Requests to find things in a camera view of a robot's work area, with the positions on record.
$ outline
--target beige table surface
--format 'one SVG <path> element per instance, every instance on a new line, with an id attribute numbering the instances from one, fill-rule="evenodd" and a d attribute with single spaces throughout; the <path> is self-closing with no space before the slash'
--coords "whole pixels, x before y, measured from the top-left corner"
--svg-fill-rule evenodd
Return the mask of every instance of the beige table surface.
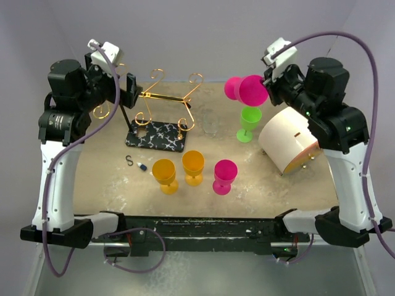
<path id="1" fill-rule="evenodd" d="M 190 89 L 189 83 L 161 83 L 151 91 L 183 96 Z M 244 144 L 236 139 L 243 105 L 225 97 L 223 83 L 204 83 L 192 98 L 196 126 L 188 132 L 185 152 L 198 150 L 205 157 L 204 181 L 200 186 L 185 183 L 183 154 L 127 147 L 128 128 L 118 110 L 112 121 L 84 144 L 75 180 L 75 213 L 114 210 L 126 215 L 273 218 L 290 208 L 318 210 L 338 204 L 324 155 L 309 162 L 306 169 L 280 176 L 269 157 L 261 154 L 258 135 L 284 106 L 264 104 L 262 120 L 253 131 L 254 139 Z M 149 100 L 149 104 L 157 121 L 176 123 L 181 116 L 187 116 L 181 104 L 159 100 Z M 208 109 L 216 111 L 220 118 L 219 131 L 213 139 L 206 137 L 202 129 L 203 115 Z M 127 113 L 132 119 L 142 110 L 144 102 L 138 99 L 136 107 Z M 100 123 L 101 120 L 93 118 L 89 130 Z M 133 166 L 127 165 L 126 155 L 131 155 Z M 150 174 L 154 162 L 161 158 L 169 158 L 176 166 L 180 187 L 173 195 L 163 194 Z M 231 192 L 219 196 L 212 190 L 213 172 L 214 165 L 223 158 L 234 161 L 239 173 Z M 148 170 L 141 171 L 137 162 L 145 164 Z"/>

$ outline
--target black marble base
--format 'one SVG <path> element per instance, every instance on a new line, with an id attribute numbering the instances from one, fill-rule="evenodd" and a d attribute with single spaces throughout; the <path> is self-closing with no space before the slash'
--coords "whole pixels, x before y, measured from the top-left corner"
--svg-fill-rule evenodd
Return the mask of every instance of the black marble base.
<path id="1" fill-rule="evenodd" d="M 145 128 L 146 135 L 137 137 L 138 128 Z M 146 126 L 139 126 L 132 120 L 131 131 L 128 132 L 125 144 L 128 147 L 154 149 L 162 151 L 183 152 L 185 146 L 186 131 L 181 131 L 183 138 L 178 139 L 178 125 L 152 121 Z"/>

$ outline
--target transparent cup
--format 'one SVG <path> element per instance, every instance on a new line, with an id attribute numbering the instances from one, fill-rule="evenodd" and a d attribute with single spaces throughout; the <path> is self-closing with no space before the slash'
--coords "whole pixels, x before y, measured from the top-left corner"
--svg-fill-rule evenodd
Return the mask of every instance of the transparent cup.
<path id="1" fill-rule="evenodd" d="M 218 133 L 219 128 L 218 115 L 212 111 L 208 110 L 203 115 L 203 130 L 207 137 L 214 138 Z"/>

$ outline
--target white wall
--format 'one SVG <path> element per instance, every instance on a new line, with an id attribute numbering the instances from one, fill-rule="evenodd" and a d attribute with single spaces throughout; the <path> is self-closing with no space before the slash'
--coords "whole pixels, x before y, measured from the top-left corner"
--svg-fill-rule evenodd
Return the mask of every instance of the white wall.
<path id="1" fill-rule="evenodd" d="M 54 61 L 73 55 L 42 0 L 0 0 L 0 40 L 0 294 L 19 296 L 35 249 L 19 231 L 38 200 L 46 76 Z"/>
<path id="2" fill-rule="evenodd" d="M 376 58 L 379 74 L 379 111 L 371 173 L 375 195 L 383 214 L 395 221 L 395 2 L 358 0 L 344 31 L 366 41 Z M 345 102 L 361 109 L 368 121 L 372 118 L 372 71 L 364 51 L 352 41 L 340 38 L 330 55 L 350 71 Z M 381 296 L 394 295 L 395 260 L 381 247 L 375 236 L 366 245 L 370 267 Z M 395 234 L 385 234 L 395 250 Z"/>
<path id="3" fill-rule="evenodd" d="M 192 72 L 206 81 L 262 73 L 260 58 L 270 43 L 340 29 L 355 1 L 49 0 L 80 60 L 91 38 L 110 41 L 125 51 L 140 81 L 154 68 L 177 81 Z M 333 41 L 300 46 L 301 65 L 325 55 Z"/>

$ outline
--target green goblet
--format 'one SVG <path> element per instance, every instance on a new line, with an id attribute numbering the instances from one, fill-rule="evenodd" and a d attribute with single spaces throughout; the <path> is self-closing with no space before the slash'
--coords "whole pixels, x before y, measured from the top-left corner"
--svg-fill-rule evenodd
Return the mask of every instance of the green goblet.
<path id="1" fill-rule="evenodd" d="M 252 130 L 258 126 L 259 120 L 262 118 L 262 112 L 258 107 L 244 107 L 241 111 L 240 129 L 236 137 L 240 142 L 248 143 L 252 140 Z"/>

